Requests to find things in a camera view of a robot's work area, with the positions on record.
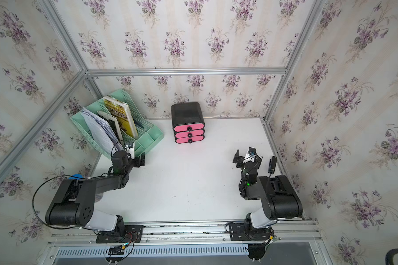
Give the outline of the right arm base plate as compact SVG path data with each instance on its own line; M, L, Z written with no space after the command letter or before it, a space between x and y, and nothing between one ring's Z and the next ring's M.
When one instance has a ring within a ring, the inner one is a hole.
M250 223L229 222L224 228L231 241L270 241L274 237L272 228L256 229Z

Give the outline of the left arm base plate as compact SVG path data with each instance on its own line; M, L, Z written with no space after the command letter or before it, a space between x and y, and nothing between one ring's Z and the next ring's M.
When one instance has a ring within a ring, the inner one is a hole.
M133 241L140 243L143 234L143 225L126 225L123 230L119 227L115 231L99 231L97 233L97 244L122 244Z

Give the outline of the pink top drawer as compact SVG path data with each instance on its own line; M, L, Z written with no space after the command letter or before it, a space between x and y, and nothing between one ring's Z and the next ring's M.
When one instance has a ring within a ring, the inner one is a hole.
M194 124L185 124L185 125L178 125L174 127L175 132L183 132L183 131L193 131L193 130L200 130L205 127L204 123L194 123Z

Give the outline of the pink drawer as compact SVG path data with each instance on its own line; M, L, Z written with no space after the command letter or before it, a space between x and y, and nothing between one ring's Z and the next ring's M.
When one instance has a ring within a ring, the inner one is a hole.
M177 132L175 134L175 137L180 139L180 138L192 138L194 136L200 136L203 135L205 133L205 131L203 129L199 129L199 130L191 130L191 131L181 131L181 132Z
M177 144L192 144L193 142L202 141L204 138L205 138L204 135L197 135L197 136L192 136L191 138L189 137L176 138L175 142Z
M193 130L200 130L205 127L204 123L194 123L194 124L185 124L185 125L178 125L174 127L175 132L183 132L183 131L193 131Z

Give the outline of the black pink drawer cabinet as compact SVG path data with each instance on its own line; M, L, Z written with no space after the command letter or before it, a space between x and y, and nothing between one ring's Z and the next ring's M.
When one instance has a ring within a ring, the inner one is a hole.
M174 138L177 132L174 127L178 125L204 123L205 120L199 102L178 103L171 106L171 119Z

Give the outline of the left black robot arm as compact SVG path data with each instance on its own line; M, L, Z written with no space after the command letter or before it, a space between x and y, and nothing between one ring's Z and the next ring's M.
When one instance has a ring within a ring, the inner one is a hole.
M131 170L145 165L145 154L132 157L127 151L117 151L111 161L112 166L104 176L70 176L63 180L46 211L45 219L42 220L37 212L34 212L35 217L45 226L56 230L81 227L123 237L123 218L96 210L95 198L98 194L124 188Z

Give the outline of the pink bottom drawer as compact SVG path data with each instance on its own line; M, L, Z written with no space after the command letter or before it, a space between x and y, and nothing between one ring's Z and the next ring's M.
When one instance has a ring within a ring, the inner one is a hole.
M204 138L205 138L204 135L197 135L197 136L192 136L191 138L189 137L176 138L175 142L177 144L192 144L193 142L202 141Z

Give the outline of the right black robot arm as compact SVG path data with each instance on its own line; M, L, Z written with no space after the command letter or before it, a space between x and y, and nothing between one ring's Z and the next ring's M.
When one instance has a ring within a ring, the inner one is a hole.
M268 176L259 176L258 170L263 158L255 148L249 148L242 156L239 150L233 157L236 168L241 170L238 184L241 198L260 201L261 208L248 213L243 223L229 224L231 241L270 242L274 237L272 226L280 219L293 219L303 214L302 203L285 175L273 176L277 157L269 161Z

